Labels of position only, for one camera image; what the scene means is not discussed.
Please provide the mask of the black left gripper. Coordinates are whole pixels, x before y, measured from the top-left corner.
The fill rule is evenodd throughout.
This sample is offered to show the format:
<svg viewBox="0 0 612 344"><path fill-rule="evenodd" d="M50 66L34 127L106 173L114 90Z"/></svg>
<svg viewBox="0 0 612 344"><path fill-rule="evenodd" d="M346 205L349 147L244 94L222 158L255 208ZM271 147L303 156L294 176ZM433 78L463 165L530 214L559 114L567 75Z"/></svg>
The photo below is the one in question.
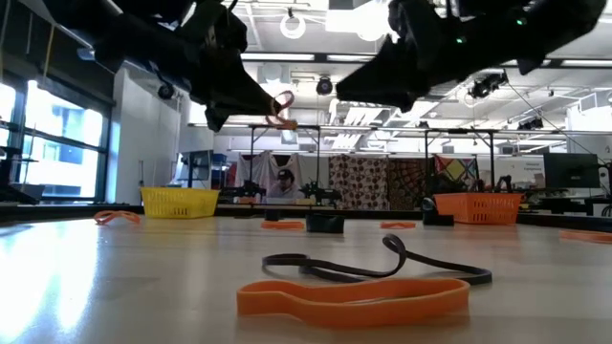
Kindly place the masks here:
<svg viewBox="0 0 612 344"><path fill-rule="evenodd" d="M197 0L184 35L158 32L158 78L188 90L205 110L208 129L218 133L233 115L272 115L281 104L246 72L246 25L220 0Z"/></svg>

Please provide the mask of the thin dark rubber band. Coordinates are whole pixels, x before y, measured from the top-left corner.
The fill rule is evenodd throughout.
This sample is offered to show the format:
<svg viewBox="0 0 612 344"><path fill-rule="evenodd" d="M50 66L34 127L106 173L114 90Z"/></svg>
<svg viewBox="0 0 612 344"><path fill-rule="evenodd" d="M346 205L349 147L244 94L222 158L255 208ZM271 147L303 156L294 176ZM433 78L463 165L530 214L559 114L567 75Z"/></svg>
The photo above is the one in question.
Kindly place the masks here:
<svg viewBox="0 0 612 344"><path fill-rule="evenodd" d="M302 253L279 253L262 258L262 267L294 267L305 275L315 276L319 279L338 283L360 283L370 279L382 279L397 274L407 261L414 261L438 269L462 272L459 280L471 286L487 285L493 281L492 272L479 267L441 261L406 249L403 240L395 234L386 234L382 244L398 257L395 268L385 271L359 269L355 267L336 264L330 261L314 259Z"/></svg>

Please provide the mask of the orange plastic basket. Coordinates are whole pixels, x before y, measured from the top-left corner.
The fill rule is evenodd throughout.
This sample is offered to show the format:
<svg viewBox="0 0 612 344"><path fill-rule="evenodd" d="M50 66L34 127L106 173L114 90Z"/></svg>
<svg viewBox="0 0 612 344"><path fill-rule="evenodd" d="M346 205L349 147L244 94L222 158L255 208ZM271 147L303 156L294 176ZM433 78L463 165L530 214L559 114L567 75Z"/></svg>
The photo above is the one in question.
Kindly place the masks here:
<svg viewBox="0 0 612 344"><path fill-rule="evenodd" d="M516 193L434 195L441 215L452 215L455 223L469 225L513 225L521 199L522 195Z"/></svg>

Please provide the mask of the person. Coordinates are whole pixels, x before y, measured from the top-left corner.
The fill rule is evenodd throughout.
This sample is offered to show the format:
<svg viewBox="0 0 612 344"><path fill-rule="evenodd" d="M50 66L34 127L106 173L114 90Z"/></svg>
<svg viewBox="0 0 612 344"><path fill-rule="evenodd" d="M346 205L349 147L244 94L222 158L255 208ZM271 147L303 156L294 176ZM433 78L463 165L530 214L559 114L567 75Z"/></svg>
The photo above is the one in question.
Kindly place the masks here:
<svg viewBox="0 0 612 344"><path fill-rule="evenodd" d="M305 195L295 183L295 175L290 169L281 169L277 173L276 182L267 191L268 198L304 199Z"/></svg>

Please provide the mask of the black equipment stand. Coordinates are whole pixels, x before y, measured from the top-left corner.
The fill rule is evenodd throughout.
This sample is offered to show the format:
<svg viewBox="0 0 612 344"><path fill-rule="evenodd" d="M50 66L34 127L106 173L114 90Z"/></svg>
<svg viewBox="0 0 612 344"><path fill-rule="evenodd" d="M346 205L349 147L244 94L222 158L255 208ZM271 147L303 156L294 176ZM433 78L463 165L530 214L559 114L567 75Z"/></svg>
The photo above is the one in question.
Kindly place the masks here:
<svg viewBox="0 0 612 344"><path fill-rule="evenodd" d="M19 148L0 146L0 202L39 204L44 185L11 182L12 165L22 162L20 156Z"/></svg>

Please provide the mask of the brown dotted hanging cloth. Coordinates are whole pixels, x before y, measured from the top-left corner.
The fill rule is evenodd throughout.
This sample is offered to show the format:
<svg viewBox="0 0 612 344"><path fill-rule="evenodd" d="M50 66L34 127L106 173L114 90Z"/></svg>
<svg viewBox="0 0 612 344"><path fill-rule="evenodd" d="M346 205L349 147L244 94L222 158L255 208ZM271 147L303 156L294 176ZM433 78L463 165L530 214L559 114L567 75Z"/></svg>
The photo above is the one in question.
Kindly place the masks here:
<svg viewBox="0 0 612 344"><path fill-rule="evenodd" d="M341 195L343 210L387 210L388 159L348 155L329 159L329 186Z"/></svg>

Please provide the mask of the colourful geometric hanging cloth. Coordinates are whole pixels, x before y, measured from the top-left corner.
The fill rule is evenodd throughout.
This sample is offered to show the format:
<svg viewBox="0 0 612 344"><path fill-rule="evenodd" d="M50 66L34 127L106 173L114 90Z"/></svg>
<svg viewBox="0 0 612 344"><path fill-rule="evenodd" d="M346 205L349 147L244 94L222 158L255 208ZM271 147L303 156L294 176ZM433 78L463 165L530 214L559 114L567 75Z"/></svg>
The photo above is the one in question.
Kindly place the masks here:
<svg viewBox="0 0 612 344"><path fill-rule="evenodd" d="M447 158L434 156L435 173L445 176L453 182L462 182L471 185L479 179L477 159Z"/></svg>

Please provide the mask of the large window black frame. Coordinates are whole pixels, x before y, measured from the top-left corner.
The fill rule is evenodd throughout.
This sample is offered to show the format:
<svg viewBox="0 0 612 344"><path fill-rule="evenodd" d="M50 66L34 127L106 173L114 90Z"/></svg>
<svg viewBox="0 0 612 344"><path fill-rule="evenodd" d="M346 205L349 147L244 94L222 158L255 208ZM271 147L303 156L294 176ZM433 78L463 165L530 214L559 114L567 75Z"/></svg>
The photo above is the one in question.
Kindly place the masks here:
<svg viewBox="0 0 612 344"><path fill-rule="evenodd" d="M49 203L104 200L110 109L48 83L0 83L0 183Z"/></svg>

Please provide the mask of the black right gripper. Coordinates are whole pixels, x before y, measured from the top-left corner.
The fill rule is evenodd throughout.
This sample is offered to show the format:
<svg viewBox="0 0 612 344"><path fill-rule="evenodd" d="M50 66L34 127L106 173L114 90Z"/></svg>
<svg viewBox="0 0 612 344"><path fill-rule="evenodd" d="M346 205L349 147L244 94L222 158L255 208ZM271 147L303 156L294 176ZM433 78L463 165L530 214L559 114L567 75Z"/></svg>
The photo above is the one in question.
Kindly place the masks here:
<svg viewBox="0 0 612 344"><path fill-rule="evenodd" d="M443 1L440 14L427 0L391 0L392 33L370 61L337 84L338 98L366 99L407 113L430 86L510 60L521 74L531 71L531 0ZM426 29L427 77L418 57L418 36Z"/></svg>

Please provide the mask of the black aluminium table frame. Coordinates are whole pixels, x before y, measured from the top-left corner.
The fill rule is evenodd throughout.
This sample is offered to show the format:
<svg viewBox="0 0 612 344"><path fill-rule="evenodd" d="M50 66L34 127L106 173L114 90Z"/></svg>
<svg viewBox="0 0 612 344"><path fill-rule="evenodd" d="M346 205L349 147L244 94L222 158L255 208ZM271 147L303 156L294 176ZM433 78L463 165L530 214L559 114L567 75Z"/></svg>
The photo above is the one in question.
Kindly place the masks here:
<svg viewBox="0 0 612 344"><path fill-rule="evenodd" d="M267 207L264 205L250 207L248 205L220 204L214 212L220 217L248 217L263 215ZM0 224L10 222L35 222L51 220L82 219L93 217L102 210L131 211L144 214L142 206L128 204L43 204L43 205L0 205ZM322 206L309 208L306 206L289 206L280 210L284 217L300 218L307 213L338 215L346 219L363 220L415 220L422 219L420 211L379 211L379 210L339 210L324 209ZM516 218L518 225L546 226L578 230L591 230L612 233L612 218L548 215L536 213L519 213Z"/></svg>

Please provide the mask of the long ceiling light bar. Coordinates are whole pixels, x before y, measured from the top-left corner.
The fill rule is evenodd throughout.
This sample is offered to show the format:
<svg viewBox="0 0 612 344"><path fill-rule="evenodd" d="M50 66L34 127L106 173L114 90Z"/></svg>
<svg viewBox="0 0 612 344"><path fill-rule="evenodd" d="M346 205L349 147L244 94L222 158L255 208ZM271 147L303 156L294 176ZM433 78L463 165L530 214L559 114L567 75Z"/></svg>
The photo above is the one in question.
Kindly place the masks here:
<svg viewBox="0 0 612 344"><path fill-rule="evenodd" d="M325 54L325 53L244 53L244 61L250 62L299 62L299 63L344 63L362 64L371 60L373 54ZM560 69L612 69L612 59L575 59L575 58L549 58L544 59L544 68Z"/></svg>

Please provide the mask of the yellow plastic basket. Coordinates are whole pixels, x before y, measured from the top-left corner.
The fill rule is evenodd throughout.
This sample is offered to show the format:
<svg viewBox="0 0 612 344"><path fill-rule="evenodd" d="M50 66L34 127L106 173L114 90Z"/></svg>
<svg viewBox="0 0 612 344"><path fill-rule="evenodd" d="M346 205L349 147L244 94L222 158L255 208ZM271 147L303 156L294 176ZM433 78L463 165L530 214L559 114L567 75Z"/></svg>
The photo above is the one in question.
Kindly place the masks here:
<svg viewBox="0 0 612 344"><path fill-rule="evenodd" d="M218 190L180 187L142 187L144 214L158 219L196 219L214 215Z"/></svg>

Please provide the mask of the dark mandala hanging cloth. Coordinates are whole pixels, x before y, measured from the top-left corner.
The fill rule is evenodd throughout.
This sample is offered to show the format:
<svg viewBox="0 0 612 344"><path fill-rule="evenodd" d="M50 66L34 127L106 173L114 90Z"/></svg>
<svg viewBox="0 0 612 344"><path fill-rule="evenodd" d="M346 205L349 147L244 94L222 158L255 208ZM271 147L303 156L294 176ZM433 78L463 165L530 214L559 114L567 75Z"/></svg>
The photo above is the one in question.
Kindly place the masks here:
<svg viewBox="0 0 612 344"><path fill-rule="evenodd" d="M415 210L426 195L426 159L390 159L387 169L388 201L391 210Z"/></svg>

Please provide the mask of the black metal rig stand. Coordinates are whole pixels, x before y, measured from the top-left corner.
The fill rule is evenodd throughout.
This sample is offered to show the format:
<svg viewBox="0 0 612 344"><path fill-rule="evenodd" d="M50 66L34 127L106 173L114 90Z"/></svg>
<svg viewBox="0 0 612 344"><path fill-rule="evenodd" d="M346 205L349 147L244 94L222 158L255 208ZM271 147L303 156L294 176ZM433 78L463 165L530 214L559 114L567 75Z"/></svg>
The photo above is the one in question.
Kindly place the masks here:
<svg viewBox="0 0 612 344"><path fill-rule="evenodd" d="M430 133L451 134L451 135L474 134L476 137L479 137L481 134L487 134L489 136L489 140L485 140L485 139L481 139L481 140L484 143L486 143L490 148L491 183L492 183L492 186L495 185L496 178L495 178L495 167L494 167L493 140L494 140L494 135L499 133L499 130L497 129L475 129L475 128L429 128L429 129L423 130L424 139L425 139L425 160L426 160L425 191L426 193L429 193L429 178L431 177L431 173L429 172L429 167L431 166L431 163L429 162L428 147L431 143L433 143L433 140L429 139Z"/></svg>
<svg viewBox="0 0 612 344"><path fill-rule="evenodd" d="M254 154L254 144L259 140L259 137L255 136L255 130L256 129L263 129L263 132L261 133L261 136L263 136L265 133L267 133L270 129L274 129L277 130L275 128L272 128L271 125L269 124L249 124L248 127L251 129L251 140L250 140L250 172L249 172L249 181L252 181L252 160L255 157ZM319 158L320 158L320 139L321 139L321 129L322 127L320 125L305 125L305 124L298 124L297 129L295 131L303 131L305 134L310 135L311 131L316 131L317 132L317 136L316 137L311 137L312 142L315 144L316 146L316 151L314 150L304 150L304 149L272 149L270 150L270 153L280 153L280 154L298 154L298 153L317 153L317 168L316 168L316 179L314 180L314 182L320 182L320 163L319 163Z"/></svg>

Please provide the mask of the white hanging cloth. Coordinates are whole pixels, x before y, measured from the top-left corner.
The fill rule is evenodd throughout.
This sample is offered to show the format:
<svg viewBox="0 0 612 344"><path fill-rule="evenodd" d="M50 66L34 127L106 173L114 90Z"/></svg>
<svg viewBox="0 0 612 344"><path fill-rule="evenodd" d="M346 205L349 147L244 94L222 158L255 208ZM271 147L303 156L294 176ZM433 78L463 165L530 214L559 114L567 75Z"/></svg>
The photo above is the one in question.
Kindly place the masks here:
<svg viewBox="0 0 612 344"><path fill-rule="evenodd" d="M236 164L235 186L242 186L244 181L249 180L250 159L247 155L240 155ZM320 163L320 182L322 188L329 187L329 159L319 158ZM252 160L252 181L258 183L267 191L276 182L277 173L281 169L290 169L295 175L295 183L299 189L306 183L316 179L317 157L304 156L299 154L292 155L273 155L270 151L264 151L255 155ZM267 204L287 203L294 199L275 199L268 198L267 192L263 201Z"/></svg>

